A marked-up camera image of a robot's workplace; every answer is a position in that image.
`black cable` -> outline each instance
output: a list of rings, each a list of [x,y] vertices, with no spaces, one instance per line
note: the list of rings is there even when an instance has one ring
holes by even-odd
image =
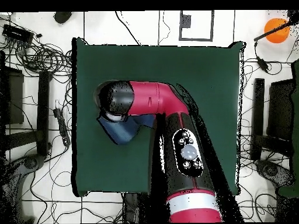
[[[117,14],[117,11],[115,11],[115,15],[116,15],[116,17],[118,18],[118,20],[125,26],[125,28],[128,30],[128,32],[130,33],[130,35],[132,36],[132,38],[135,40],[135,42],[139,45],[139,46],[141,46],[141,44],[135,39],[135,37],[132,35],[132,33],[131,33],[131,31],[130,31],[130,29],[127,27],[127,25],[126,24],[124,24],[124,22],[119,18],[119,15]]]
[[[36,223],[36,224],[39,224],[41,217],[44,215],[44,213],[46,212],[46,210],[47,210],[47,208],[48,208],[48,204],[47,204],[43,199],[41,199],[40,197],[38,197],[38,196],[32,191],[32,184],[33,184],[34,180],[35,180],[35,172],[33,172],[33,180],[32,180],[31,185],[30,185],[30,191],[31,191],[31,193],[32,193],[33,196],[35,196],[37,199],[43,201],[43,202],[45,203],[45,205],[46,205],[46,208],[44,209],[44,212],[40,215],[40,217],[39,217],[39,219],[38,219],[38,221],[37,221],[37,223]]]
[[[166,25],[166,27],[168,28],[168,34],[167,34],[167,37],[163,38],[162,40],[166,40],[169,36],[169,34],[171,33],[171,29],[170,27],[164,22],[164,14],[165,14],[165,10],[163,10],[163,17],[162,17],[162,21],[163,23]]]
[[[297,38],[295,39],[295,42],[294,42],[294,45],[293,45],[293,47],[292,47],[292,50],[291,50],[291,52],[290,52],[290,55],[288,55],[288,57],[287,57],[287,61],[288,61],[288,59],[290,58],[290,56],[291,56],[291,54],[292,54],[292,52],[293,52],[293,50],[294,50],[294,48],[295,48],[295,45],[296,45],[296,43],[298,44],[298,39],[299,38],[299,35],[297,36]]]
[[[19,25],[13,23],[15,26],[19,27],[19,28],[22,28],[24,30],[26,30],[25,28],[23,27],[20,27]],[[32,75],[31,73],[38,73],[39,71],[43,71],[43,70],[48,70],[50,72],[52,72],[53,74],[53,79],[56,80],[57,82],[59,83],[63,83],[66,85],[66,90],[65,90],[65,99],[64,99],[64,103],[62,105],[62,109],[61,111],[63,112],[63,109],[66,107],[68,109],[68,113],[71,114],[69,112],[69,108],[68,108],[68,105],[71,106],[72,104],[72,97],[71,97],[71,51],[68,51],[65,55],[63,54],[63,51],[57,47],[56,45],[52,45],[52,44],[42,44],[41,42],[37,41],[37,39],[34,37],[33,38],[38,44],[35,44],[34,42],[32,42],[32,44],[29,46],[28,49],[30,49],[33,54],[28,54],[27,50],[24,49],[23,47],[21,47],[20,45],[16,45],[15,42],[13,43],[6,43],[5,44],[5,47],[2,47],[2,48],[9,48],[10,49],[10,53],[8,55],[8,57],[6,59],[9,59],[10,60],[10,57],[11,55],[11,51],[14,49],[15,50],[15,54],[14,56],[16,57],[16,59],[18,60],[18,64],[16,63],[11,63],[11,64],[15,64],[16,67],[18,68],[18,66],[22,66],[24,67],[24,70],[25,72],[29,75],[29,76],[26,76],[25,77],[33,77],[33,78],[38,78],[38,76],[34,76]],[[65,76],[67,75],[68,76],[68,79],[65,81],[65,82],[61,82],[59,81],[57,78],[55,78],[56,76]],[[38,104],[36,104],[36,102],[34,101],[33,97],[32,96],[28,96],[28,97],[31,97],[32,100],[33,100],[33,103],[34,104],[31,104],[31,105],[35,105],[37,106]],[[34,131],[28,117],[27,117],[27,120],[29,122],[29,125],[31,126],[31,130]],[[52,150],[53,150],[53,142],[54,142],[54,139],[52,141],[52,148],[51,148],[51,153],[52,153]],[[68,150],[68,147],[59,155],[56,155],[54,157],[51,157],[47,160],[45,160],[45,163],[46,162],[51,162],[51,160],[58,158],[58,160],[55,162],[54,166],[57,164],[57,162],[59,161],[59,159],[61,158],[61,156]],[[64,172],[61,172],[54,180],[51,176],[51,169],[53,167],[50,167],[50,164],[49,164],[49,171],[47,173],[50,173],[50,177],[53,181],[53,186],[54,185],[57,185],[57,186],[60,186],[60,187],[64,187],[63,185],[59,185],[55,182],[55,180],[57,179],[57,177],[62,174],[62,173],[69,173],[68,171],[64,171]],[[37,198],[39,199],[41,202],[44,202],[46,204],[46,209],[44,210],[44,212],[42,213],[42,215],[39,217],[38,219],[38,223],[40,222],[40,219],[42,218],[42,216],[45,214],[46,210],[47,210],[47,203],[42,200],[41,198],[37,197],[34,192],[32,191],[32,188],[41,180],[37,181],[35,184],[34,183],[34,179],[30,185],[30,188],[29,190],[32,192],[32,194]],[[57,220],[59,219],[59,217],[61,215],[64,215],[65,213],[61,214],[57,219],[55,219],[55,210],[56,210],[56,207],[57,207],[57,203],[54,202],[53,203],[53,186],[52,186],[52,190],[51,190],[51,196],[52,196],[52,200],[51,200],[51,203],[52,203],[52,206],[51,206],[51,215],[46,219],[44,220],[42,223],[44,223],[45,221],[47,221],[50,217],[52,217],[54,219],[54,223],[57,223]],[[106,218],[103,218],[97,214],[94,214],[93,212],[91,212],[89,209],[86,209],[86,208],[81,208],[81,211],[85,209],[87,211],[89,211],[90,213],[92,213],[93,215],[97,216],[97,217],[100,217],[101,220],[105,220],[107,218],[112,218],[111,216],[108,216]],[[113,219],[113,223],[117,223],[120,221],[120,218],[121,216],[123,215],[122,214],[118,214],[115,219]]]

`dark green mat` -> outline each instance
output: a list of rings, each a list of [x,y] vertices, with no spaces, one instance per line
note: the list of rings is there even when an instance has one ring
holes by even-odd
[[[233,194],[240,51],[231,48],[86,45],[77,40],[77,189],[148,191],[150,129],[115,145],[96,121],[93,91],[106,80],[183,85],[196,101]]]

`floor tile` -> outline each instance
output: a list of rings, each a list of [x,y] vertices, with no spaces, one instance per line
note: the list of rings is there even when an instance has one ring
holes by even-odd
[[[156,45],[158,39],[158,11],[117,11],[142,45]],[[137,45],[114,11],[85,12],[85,40],[88,44]]]
[[[84,210],[82,214],[82,223],[111,223],[116,216],[121,214],[122,204],[101,204],[101,203],[83,203]]]

